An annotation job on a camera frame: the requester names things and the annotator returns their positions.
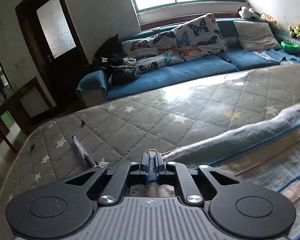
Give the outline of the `blue striped knit garment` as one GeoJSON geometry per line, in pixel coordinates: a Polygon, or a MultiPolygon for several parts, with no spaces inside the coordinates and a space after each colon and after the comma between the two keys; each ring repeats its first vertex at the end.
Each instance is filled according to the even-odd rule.
{"type": "Polygon", "coordinates": [[[188,167],[207,164],[274,190],[296,208],[290,239],[300,239],[300,102],[272,119],[163,153],[188,167]]]}

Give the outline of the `grey quilted star table cover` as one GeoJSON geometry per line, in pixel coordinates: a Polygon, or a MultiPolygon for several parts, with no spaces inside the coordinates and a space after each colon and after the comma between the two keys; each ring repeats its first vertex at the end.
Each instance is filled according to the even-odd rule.
{"type": "Polygon", "coordinates": [[[217,75],[111,101],[51,120],[25,140],[0,193],[0,239],[12,237],[5,210],[16,195],[86,168],[76,135],[114,167],[146,150],[168,152],[277,116],[300,102],[300,63],[217,75]]]}

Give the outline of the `black pen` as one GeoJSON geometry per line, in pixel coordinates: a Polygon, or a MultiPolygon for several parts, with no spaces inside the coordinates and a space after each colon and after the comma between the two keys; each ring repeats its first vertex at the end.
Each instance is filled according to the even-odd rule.
{"type": "Polygon", "coordinates": [[[84,159],[84,161],[87,163],[87,165],[90,168],[92,168],[92,167],[105,168],[104,165],[100,165],[97,161],[94,161],[89,156],[89,154],[87,153],[87,151],[85,150],[85,148],[82,146],[82,144],[80,143],[79,139],[75,135],[72,136],[72,140],[74,142],[74,145],[78,149],[80,155],[82,156],[82,158],[84,159]]]}

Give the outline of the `blue corner sofa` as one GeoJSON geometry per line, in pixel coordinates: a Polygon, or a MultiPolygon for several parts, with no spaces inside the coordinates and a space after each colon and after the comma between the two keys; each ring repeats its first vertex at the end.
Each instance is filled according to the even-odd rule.
{"type": "Polygon", "coordinates": [[[234,21],[234,18],[218,18],[216,20],[229,47],[226,52],[150,70],[140,74],[137,80],[118,86],[109,85],[104,72],[98,70],[83,77],[77,86],[77,92],[85,104],[90,107],[202,77],[275,66],[284,60],[300,63],[300,42],[297,40],[293,41],[299,47],[296,54],[289,54],[282,49],[270,50],[267,53],[273,58],[271,61],[252,51],[244,50],[239,44],[234,21]]]}

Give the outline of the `long butterfly print pillow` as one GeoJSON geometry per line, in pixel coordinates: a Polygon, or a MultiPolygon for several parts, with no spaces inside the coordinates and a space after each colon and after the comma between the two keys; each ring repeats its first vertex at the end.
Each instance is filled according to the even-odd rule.
{"type": "Polygon", "coordinates": [[[178,53],[177,40],[172,31],[124,41],[122,45],[127,56],[136,59],[140,74],[184,62],[178,53]]]}

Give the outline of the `black bag on sofa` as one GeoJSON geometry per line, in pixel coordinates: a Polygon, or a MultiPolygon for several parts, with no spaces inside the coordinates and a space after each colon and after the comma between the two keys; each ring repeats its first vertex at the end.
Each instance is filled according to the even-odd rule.
{"type": "Polygon", "coordinates": [[[91,69],[101,70],[111,86],[133,82],[139,78],[136,59],[127,56],[118,34],[108,38],[98,48],[91,69]]]}

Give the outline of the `dark wooden side table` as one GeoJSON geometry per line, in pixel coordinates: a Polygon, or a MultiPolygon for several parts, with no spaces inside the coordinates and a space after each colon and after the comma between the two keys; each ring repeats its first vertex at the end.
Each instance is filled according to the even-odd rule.
{"type": "MultiPolygon", "coordinates": [[[[10,98],[8,98],[3,105],[0,106],[0,119],[1,116],[5,112],[9,112],[15,121],[15,123],[19,126],[21,131],[25,135],[30,135],[31,132],[33,131],[33,126],[44,120],[49,116],[54,111],[54,107],[51,104],[50,100],[47,98],[46,94],[44,93],[41,85],[39,84],[39,81],[36,77],[31,79],[28,83],[26,83],[23,87],[21,87],[18,91],[16,91],[10,98]],[[27,113],[26,109],[23,107],[21,104],[21,99],[32,89],[36,89],[45,102],[45,104],[48,107],[48,110],[43,111],[42,113],[30,117],[29,114],[27,113]]],[[[6,137],[7,134],[5,134],[1,128],[0,128],[0,139],[2,139],[8,147],[15,153],[17,154],[18,151],[16,148],[12,145],[12,143],[7,139],[6,137]]]]}

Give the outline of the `large butterfly print pillow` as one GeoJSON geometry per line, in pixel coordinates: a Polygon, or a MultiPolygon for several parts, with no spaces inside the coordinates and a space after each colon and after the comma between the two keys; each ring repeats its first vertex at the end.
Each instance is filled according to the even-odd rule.
{"type": "Polygon", "coordinates": [[[228,45],[212,13],[174,28],[177,49],[185,61],[228,51],[228,45]]]}

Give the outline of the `grey square cushion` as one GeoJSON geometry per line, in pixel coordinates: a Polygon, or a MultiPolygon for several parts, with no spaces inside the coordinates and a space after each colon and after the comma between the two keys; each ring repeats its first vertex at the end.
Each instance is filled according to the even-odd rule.
{"type": "Polygon", "coordinates": [[[234,21],[241,47],[246,51],[280,49],[266,22],[234,21]]]}

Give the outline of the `dark wooden door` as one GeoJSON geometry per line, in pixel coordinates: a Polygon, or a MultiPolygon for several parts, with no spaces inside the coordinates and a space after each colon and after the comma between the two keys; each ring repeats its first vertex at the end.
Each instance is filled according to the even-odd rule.
{"type": "Polygon", "coordinates": [[[77,106],[88,59],[65,0],[22,0],[15,8],[30,55],[58,107],[77,106]]]}

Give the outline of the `green bowl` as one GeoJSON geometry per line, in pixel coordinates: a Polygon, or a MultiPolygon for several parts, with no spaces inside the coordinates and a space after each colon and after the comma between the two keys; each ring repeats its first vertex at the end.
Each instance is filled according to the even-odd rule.
{"type": "Polygon", "coordinates": [[[293,42],[288,42],[288,41],[282,41],[281,42],[281,48],[290,54],[296,54],[299,52],[300,48],[299,45],[293,42]]]}

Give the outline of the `white black plush toy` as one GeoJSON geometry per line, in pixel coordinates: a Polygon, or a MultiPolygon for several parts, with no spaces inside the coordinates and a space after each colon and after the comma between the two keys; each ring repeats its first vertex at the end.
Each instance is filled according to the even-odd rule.
{"type": "Polygon", "coordinates": [[[245,20],[259,20],[261,17],[261,15],[253,8],[247,8],[245,6],[241,6],[238,9],[238,14],[242,19],[245,20]]]}

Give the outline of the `orange green plush toy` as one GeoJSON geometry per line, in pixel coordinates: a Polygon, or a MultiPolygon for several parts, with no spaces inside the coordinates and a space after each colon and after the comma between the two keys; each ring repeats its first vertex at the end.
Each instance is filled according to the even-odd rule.
{"type": "Polygon", "coordinates": [[[272,25],[277,25],[277,21],[272,16],[270,16],[268,14],[261,14],[260,20],[266,21],[266,22],[268,22],[272,25]]]}

